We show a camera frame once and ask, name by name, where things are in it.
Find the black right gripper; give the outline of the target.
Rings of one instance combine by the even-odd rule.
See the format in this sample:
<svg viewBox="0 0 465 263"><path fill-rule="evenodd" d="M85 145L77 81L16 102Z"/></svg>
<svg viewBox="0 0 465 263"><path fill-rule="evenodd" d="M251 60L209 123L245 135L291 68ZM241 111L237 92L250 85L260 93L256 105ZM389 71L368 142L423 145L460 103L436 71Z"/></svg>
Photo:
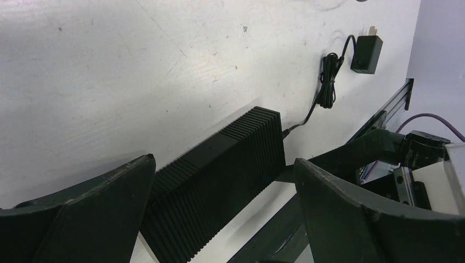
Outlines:
<svg viewBox="0 0 465 263"><path fill-rule="evenodd" d="M413 171L448 159L445 145L451 141L422 131L406 136L375 129L341 147L309 159L309 162L353 184L360 182L360 168L382 161L399 166L361 187L400 203L431 210L425 183Z"/></svg>

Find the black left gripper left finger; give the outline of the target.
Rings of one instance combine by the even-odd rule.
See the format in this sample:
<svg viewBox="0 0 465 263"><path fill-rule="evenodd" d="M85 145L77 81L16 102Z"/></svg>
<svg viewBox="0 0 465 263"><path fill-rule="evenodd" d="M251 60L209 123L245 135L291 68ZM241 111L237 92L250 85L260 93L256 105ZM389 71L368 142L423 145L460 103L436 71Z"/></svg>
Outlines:
<svg viewBox="0 0 465 263"><path fill-rule="evenodd" d="M129 262L155 169L143 155L1 210L1 262Z"/></svg>

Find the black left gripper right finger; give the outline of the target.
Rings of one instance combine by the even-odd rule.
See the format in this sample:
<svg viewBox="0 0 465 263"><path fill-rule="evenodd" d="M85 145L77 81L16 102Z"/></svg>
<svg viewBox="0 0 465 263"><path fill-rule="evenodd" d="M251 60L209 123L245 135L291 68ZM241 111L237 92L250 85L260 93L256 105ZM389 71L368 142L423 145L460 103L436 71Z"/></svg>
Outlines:
<svg viewBox="0 0 465 263"><path fill-rule="evenodd" d="M387 199L297 158L315 262L464 262L464 217Z"/></svg>

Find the ribbed black network switch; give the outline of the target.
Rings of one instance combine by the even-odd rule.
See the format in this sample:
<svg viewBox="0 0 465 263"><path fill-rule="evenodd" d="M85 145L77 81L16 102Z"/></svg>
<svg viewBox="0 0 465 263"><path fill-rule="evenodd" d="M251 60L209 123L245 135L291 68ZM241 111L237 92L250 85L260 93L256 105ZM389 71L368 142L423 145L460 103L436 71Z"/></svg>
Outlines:
<svg viewBox="0 0 465 263"><path fill-rule="evenodd" d="M188 262L285 166L280 114L254 107L156 172L140 233L159 262Z"/></svg>

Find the small black wall plug adapter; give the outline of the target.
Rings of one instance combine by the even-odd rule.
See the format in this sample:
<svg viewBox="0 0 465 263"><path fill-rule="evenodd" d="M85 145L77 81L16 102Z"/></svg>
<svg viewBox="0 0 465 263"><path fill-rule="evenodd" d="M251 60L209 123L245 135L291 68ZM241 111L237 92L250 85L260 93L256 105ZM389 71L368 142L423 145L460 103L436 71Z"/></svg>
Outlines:
<svg viewBox="0 0 465 263"><path fill-rule="evenodd" d="M358 36L350 69L356 73L374 75L383 41L377 35L377 28L371 26L367 35Z"/></svg>

